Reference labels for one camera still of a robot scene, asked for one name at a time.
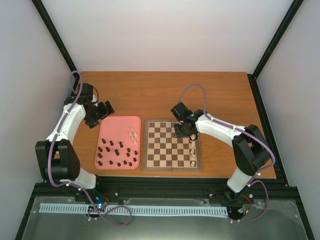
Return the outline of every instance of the dark brown square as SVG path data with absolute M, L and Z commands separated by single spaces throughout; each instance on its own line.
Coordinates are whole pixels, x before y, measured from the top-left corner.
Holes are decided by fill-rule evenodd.
M 178 167 L 184 167 L 185 163 L 184 161 L 178 161 Z
M 153 162 L 154 167 L 160 167 L 160 161 L 156 160 Z

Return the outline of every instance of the gray wall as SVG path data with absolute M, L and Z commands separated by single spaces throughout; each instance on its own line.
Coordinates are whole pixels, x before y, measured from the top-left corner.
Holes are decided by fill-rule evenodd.
M 320 1 L 304 1 L 258 78 L 292 186 L 320 239 Z
M 70 71 L 30 0 L 0 1 L 0 22 L 0 238 L 11 240 L 41 181 L 35 144 L 60 117 Z
M 291 2 L 43 0 L 83 71 L 249 73 Z

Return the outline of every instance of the wooden chessboard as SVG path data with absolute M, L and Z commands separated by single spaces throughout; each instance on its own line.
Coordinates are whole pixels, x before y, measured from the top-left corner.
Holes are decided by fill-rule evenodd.
M 201 171 L 199 140 L 177 138 L 175 120 L 147 119 L 144 129 L 143 171 Z

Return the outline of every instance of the brown wooden surface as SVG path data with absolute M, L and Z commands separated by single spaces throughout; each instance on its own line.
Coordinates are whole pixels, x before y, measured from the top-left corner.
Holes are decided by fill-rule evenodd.
M 85 83 L 96 87 L 99 101 L 110 101 L 115 110 L 113 116 L 141 118 L 140 165 L 133 170 L 96 169 L 94 161 L 100 127 L 90 129 L 82 121 L 73 147 L 81 167 L 100 176 L 231 177 L 236 168 L 233 149 L 205 134 L 200 136 L 201 172 L 142 171 L 145 120 L 173 118 L 171 108 L 178 102 L 184 88 L 193 83 L 205 87 L 208 113 L 229 123 L 254 124 L 262 129 L 245 72 L 83 72 L 82 76 Z M 182 101 L 192 111 L 203 109 L 204 97 L 199 87 L 190 88 Z M 261 177 L 275 178 L 276 175 L 273 168 L 269 168 Z

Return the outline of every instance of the black vertical post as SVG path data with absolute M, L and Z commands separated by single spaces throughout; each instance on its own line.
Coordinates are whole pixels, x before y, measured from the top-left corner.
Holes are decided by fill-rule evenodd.
M 261 73 L 262 69 L 265 67 L 267 61 L 269 60 L 271 54 L 275 50 L 277 44 L 279 43 L 280 39 L 284 35 L 285 31 L 287 30 L 289 24 L 291 23 L 292 19 L 296 15 L 298 9 L 300 8 L 301 4 L 304 0 L 293 0 L 291 6 L 289 7 L 288 11 L 286 12 L 282 22 L 280 23 L 278 29 L 276 30 L 273 38 L 271 39 L 268 47 L 266 48 L 261 60 L 259 61 L 258 65 L 256 66 L 252 76 L 254 80 L 257 80 L 259 74 Z
M 49 33 L 51 34 L 56 46 L 58 47 L 58 49 L 60 50 L 60 53 L 62 54 L 66 64 L 68 65 L 70 71 L 75 71 L 77 70 L 74 62 L 72 61 L 66 46 L 64 45 L 64 42 L 62 41 L 61 37 L 59 36 L 59 33 L 54 25 L 54 23 L 52 22 L 43 2 L 41 0 L 32 0 L 33 5 L 35 6 L 36 10 L 38 11 L 40 17 L 42 18 L 46 28 L 48 29 Z M 78 82 L 79 82 L 79 75 L 78 74 L 74 74 L 74 85 L 73 85 L 73 89 L 76 90 Z

